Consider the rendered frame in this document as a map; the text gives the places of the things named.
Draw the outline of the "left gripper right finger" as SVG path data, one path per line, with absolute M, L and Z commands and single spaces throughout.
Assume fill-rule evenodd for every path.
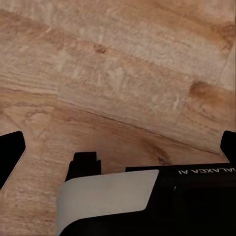
M 224 131 L 220 147 L 236 170 L 236 133 Z

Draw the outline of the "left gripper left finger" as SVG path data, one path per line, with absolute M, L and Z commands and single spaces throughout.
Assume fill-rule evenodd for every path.
M 26 149 L 21 131 L 0 136 L 0 190 Z

